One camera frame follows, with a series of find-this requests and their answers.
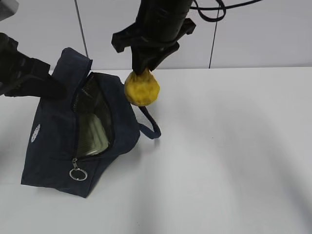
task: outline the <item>yellow ball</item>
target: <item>yellow ball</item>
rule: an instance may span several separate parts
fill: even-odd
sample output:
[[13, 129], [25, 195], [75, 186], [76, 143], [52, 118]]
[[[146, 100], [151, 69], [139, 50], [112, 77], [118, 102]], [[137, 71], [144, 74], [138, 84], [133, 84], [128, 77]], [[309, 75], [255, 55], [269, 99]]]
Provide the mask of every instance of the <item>yellow ball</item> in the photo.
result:
[[160, 91], [160, 86], [148, 68], [137, 76], [131, 72], [125, 82], [125, 95], [135, 106], [147, 106], [154, 102]]

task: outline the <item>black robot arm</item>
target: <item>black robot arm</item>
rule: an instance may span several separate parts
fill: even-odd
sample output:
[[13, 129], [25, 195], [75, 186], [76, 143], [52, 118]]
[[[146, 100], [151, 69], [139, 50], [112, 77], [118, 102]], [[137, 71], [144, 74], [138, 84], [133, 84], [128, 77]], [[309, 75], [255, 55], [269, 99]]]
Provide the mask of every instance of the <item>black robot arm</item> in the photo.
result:
[[17, 50], [18, 42], [0, 33], [0, 95], [66, 97], [66, 88], [49, 75], [50, 65]]
[[150, 71], [179, 49], [178, 40], [193, 33], [196, 25], [186, 16], [193, 0], [141, 0], [135, 23], [114, 33], [118, 53], [130, 46], [132, 69], [137, 75]]

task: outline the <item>dark blue fabric pouch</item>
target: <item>dark blue fabric pouch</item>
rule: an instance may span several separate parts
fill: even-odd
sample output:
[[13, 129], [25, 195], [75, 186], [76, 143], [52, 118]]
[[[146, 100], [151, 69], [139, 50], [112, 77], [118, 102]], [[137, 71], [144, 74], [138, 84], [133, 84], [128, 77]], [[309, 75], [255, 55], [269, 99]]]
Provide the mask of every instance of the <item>dark blue fabric pouch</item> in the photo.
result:
[[[160, 129], [145, 107], [140, 109], [153, 130], [137, 122], [119, 77], [89, 74], [91, 65], [91, 60], [75, 50], [63, 50], [53, 77], [66, 86], [67, 98], [40, 100], [29, 138], [22, 184], [87, 197], [104, 170], [119, 155], [134, 148], [140, 131], [151, 139], [160, 137]], [[84, 87], [90, 92], [98, 89], [100, 100], [88, 99], [92, 95]], [[96, 155], [78, 156], [79, 114], [90, 109], [97, 112], [110, 144]]]

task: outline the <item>zipper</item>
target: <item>zipper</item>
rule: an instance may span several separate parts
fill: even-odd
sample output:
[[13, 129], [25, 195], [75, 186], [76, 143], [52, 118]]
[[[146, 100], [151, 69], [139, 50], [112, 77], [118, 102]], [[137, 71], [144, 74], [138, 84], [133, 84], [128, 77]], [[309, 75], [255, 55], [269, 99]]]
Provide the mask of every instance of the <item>zipper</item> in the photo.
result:
[[[69, 171], [69, 176], [76, 181], [84, 181], [88, 178], [88, 173], [85, 170], [78, 167], [77, 161], [78, 161], [78, 159], [76, 157], [73, 158], [72, 163], [73, 163], [74, 168]], [[75, 177], [73, 172], [81, 172], [84, 174], [84, 176], [83, 176], [83, 178]]]
[[[92, 79], [92, 78], [95, 79], [95, 78], [94, 78], [94, 74], [93, 74], [93, 73], [91, 73], [91, 74], [90, 74], [89, 76], [87, 76], [86, 79], [83, 79], [83, 80], [81, 81], [81, 83], [79, 84], [78, 88], [76, 89], [76, 91], [75, 91], [75, 93], [74, 93], [74, 101], [73, 101], [73, 104], [72, 104], [72, 110], [73, 110], [73, 112], [74, 112], [74, 114], [75, 114], [75, 119], [76, 119], [76, 132], [75, 132], [75, 140], [74, 140], [74, 155], [75, 155], [75, 157], [72, 159], [72, 164], [73, 164], [73, 167], [74, 167], [74, 168], [70, 170], [69, 176], [70, 176], [72, 179], [76, 180], [76, 181], [84, 181], [84, 180], [86, 180], [87, 177], [88, 177], [88, 173], [87, 173], [85, 170], [79, 168], [77, 162], [78, 162], [78, 161], [92, 161], [92, 160], [96, 160], [96, 159], [98, 158], [98, 155], [94, 155], [94, 156], [82, 156], [82, 157], [77, 158], [78, 142], [79, 142], [79, 131], [80, 131], [80, 126], [79, 126], [79, 114], [77, 113], [77, 105], [78, 105], [78, 101], [79, 101], [79, 100], [77, 100], [77, 97], [78, 97], [79, 92], [83, 92], [83, 93], [86, 94], [87, 96], [91, 96], [90, 94], [88, 94], [88, 93], [83, 89], [83, 87], [86, 85], [86, 83], [87, 83], [90, 79]], [[103, 101], [104, 101], [105, 104], [107, 105], [107, 108], [108, 108], [109, 110], [111, 110], [111, 108], [110, 108], [110, 106], [109, 106], [109, 103], [108, 103], [108, 101], [107, 101], [106, 98], [105, 98], [105, 95], [104, 95], [101, 91], [100, 91], [100, 93], [101, 93], [101, 95], [102, 95], [102, 97], [103, 97]], [[111, 113], [111, 112], [110, 112], [110, 115], [111, 115], [111, 126], [113, 126], [113, 116], [112, 116], [112, 113]], [[111, 129], [112, 129], [112, 132], [113, 132], [113, 136], [115, 136], [114, 128], [111, 128]], [[78, 172], [82, 172], [82, 173], [84, 174], [84, 178], [81, 179], [81, 178], [77, 178], [77, 177], [73, 176], [73, 172], [77, 172], [77, 171], [78, 171]]]

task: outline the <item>bag strap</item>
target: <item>bag strap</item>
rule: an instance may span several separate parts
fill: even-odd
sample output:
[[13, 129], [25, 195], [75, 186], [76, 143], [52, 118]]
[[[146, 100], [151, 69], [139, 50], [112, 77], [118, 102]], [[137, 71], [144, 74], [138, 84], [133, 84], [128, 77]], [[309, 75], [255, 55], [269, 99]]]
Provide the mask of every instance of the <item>bag strap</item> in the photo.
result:
[[149, 139], [157, 139], [160, 138], [161, 136], [161, 131], [159, 126], [157, 125], [156, 121], [153, 119], [153, 117], [150, 115], [150, 113], [148, 112], [147, 108], [145, 106], [140, 106], [139, 109], [141, 110], [141, 112], [147, 117], [147, 119], [151, 122], [152, 126], [153, 126], [153, 130], [149, 129], [148, 127], [146, 127], [145, 125], [139, 123], [140, 125], [140, 131], [147, 136]]

